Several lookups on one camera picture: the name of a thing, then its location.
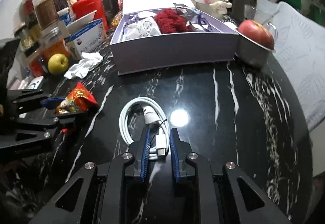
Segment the white cable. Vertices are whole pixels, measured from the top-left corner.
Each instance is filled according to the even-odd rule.
[[[158,123],[161,126],[162,131],[166,135],[166,154],[167,154],[169,150],[169,130],[170,130],[169,123],[168,121],[165,121],[163,123],[163,121],[167,119],[164,111],[154,100],[148,97],[137,97],[131,100],[129,103],[127,103],[122,109],[120,114],[119,127],[120,127],[120,132],[123,140],[127,145],[130,145],[133,142],[133,139],[131,138],[131,135],[129,133],[127,122],[128,122],[128,115],[130,113],[130,109],[135,104],[141,104],[142,107],[149,105],[156,111],[160,119]],[[157,154],[156,147],[150,148],[149,160],[157,160],[157,159],[158,159],[158,154]]]

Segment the red apple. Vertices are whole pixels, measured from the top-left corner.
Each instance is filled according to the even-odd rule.
[[[243,21],[237,30],[242,35],[245,35],[247,38],[250,38],[258,44],[261,44],[270,50],[274,49],[274,39],[272,34],[261,24],[248,19]]]

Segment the cable plug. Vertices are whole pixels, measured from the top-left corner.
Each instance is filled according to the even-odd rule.
[[[160,120],[158,114],[151,106],[146,106],[143,108],[144,122],[148,124],[155,123]]]
[[[156,150],[158,156],[166,155],[166,135],[164,133],[159,133],[156,136]]]

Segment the metal connector tip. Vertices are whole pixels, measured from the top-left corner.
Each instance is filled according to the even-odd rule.
[[[165,148],[157,150],[158,156],[165,156],[166,155],[166,150]]]

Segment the red knitted item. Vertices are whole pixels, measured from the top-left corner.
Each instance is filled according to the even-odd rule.
[[[177,15],[171,8],[164,9],[154,17],[162,34],[189,32],[186,19]]]

